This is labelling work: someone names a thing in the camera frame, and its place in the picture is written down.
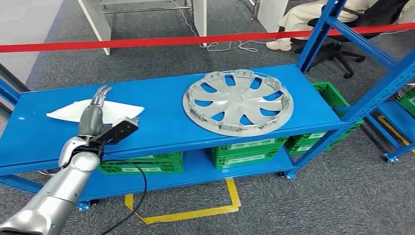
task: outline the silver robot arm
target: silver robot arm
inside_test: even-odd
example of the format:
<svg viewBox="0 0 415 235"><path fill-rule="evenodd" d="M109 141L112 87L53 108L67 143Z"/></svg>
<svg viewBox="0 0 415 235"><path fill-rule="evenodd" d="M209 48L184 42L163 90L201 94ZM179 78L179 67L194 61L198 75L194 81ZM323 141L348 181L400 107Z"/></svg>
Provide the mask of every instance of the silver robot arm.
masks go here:
<svg viewBox="0 0 415 235"><path fill-rule="evenodd" d="M0 235L57 235L63 229L92 171L98 155L80 152L54 175L17 214L0 226Z"/></svg>
<svg viewBox="0 0 415 235"><path fill-rule="evenodd" d="M61 170L17 214L0 225L0 235L58 235L91 173L102 160L105 144L117 144L136 130L138 118L122 118L112 126L102 121L104 99L111 87L102 86L85 108L78 136L70 138L59 157Z"/></svg>

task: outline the red barrier rope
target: red barrier rope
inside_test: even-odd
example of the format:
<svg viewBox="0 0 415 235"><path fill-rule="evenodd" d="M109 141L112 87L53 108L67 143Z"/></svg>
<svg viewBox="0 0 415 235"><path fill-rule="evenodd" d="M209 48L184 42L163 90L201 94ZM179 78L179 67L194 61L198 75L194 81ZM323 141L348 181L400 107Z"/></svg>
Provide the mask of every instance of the red barrier rope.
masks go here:
<svg viewBox="0 0 415 235"><path fill-rule="evenodd" d="M415 29L415 23L389 24L371 27L353 28L359 34L379 33L389 31L402 31ZM248 40L266 40L276 38L295 38L308 37L312 31L277 32L277 33L242 33L230 35L217 35L205 37L177 37L177 38L144 38L144 39L125 39L110 41L92 42L67 42L67 43L39 43L39 44L19 44L19 45L0 45L0 52L28 52L28 51L51 51L51 50L80 50L96 48L121 48L121 47L154 47L171 45L189 45L213 42L231 42ZM330 30L330 36L340 35L337 30Z"/></svg>

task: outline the white towel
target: white towel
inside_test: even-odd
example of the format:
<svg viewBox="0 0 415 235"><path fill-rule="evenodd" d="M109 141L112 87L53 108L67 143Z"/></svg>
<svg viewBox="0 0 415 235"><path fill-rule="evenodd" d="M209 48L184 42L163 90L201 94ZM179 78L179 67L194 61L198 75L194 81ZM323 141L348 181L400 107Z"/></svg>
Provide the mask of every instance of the white towel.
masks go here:
<svg viewBox="0 0 415 235"><path fill-rule="evenodd" d="M90 103L90 99L77 101L73 104L70 104L51 113L48 113L46 114L46 116L60 120L79 122L79 120L81 119L82 112L86 107L88 107L88 105L90 105ZM135 118L143 110L144 107L105 100L104 106L102 107L102 112L104 113L103 121L105 124L112 124L120 118Z"/></svg>

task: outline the silver hubcap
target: silver hubcap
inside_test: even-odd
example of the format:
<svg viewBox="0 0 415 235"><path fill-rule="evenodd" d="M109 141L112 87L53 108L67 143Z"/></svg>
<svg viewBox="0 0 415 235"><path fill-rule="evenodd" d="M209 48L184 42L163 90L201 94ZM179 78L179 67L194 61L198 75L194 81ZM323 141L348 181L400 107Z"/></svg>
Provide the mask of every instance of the silver hubcap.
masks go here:
<svg viewBox="0 0 415 235"><path fill-rule="evenodd" d="M291 95L278 79L250 70L206 74L187 89L183 107L196 124L236 137L272 132L294 110Z"/></svg>

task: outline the yellow floor tape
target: yellow floor tape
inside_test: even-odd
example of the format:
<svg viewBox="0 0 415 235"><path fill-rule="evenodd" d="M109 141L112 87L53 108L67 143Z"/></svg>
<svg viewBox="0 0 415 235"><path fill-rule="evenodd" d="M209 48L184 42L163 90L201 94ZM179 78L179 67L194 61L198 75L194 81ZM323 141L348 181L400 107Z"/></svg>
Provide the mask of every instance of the yellow floor tape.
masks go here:
<svg viewBox="0 0 415 235"><path fill-rule="evenodd" d="M384 125L384 126L386 126L393 134L395 134L395 136L398 138L398 139L400 139L401 140L401 142L404 144L404 145L409 145L409 142L405 139L405 138L403 138L403 136L397 131L397 130L395 130L395 128L393 128L386 120L385 120L385 117L384 116L382 116L382 115L380 115L380 116L378 116L377 117L377 119L379 119L379 121Z"/></svg>
<svg viewBox="0 0 415 235"><path fill-rule="evenodd" d="M193 219L198 217L204 217L209 215L216 215L216 214L225 214L229 212L237 212L239 211L239 207L241 206L241 201L239 200L238 191L236 190L235 181L233 178L226 179L226 184L228 186L229 195L231 197L232 205L230 206L223 206L223 207L216 207L210 209L203 209L197 211L188 211L182 213L175 213L175 214L166 214L166 215L159 215L159 216L152 216L152 217L141 217L138 213L136 215L145 223L145 224L153 224L159 222L172 222L177 220L184 220L184 219ZM133 195L127 194L125 195L125 205L130 209L133 210Z"/></svg>

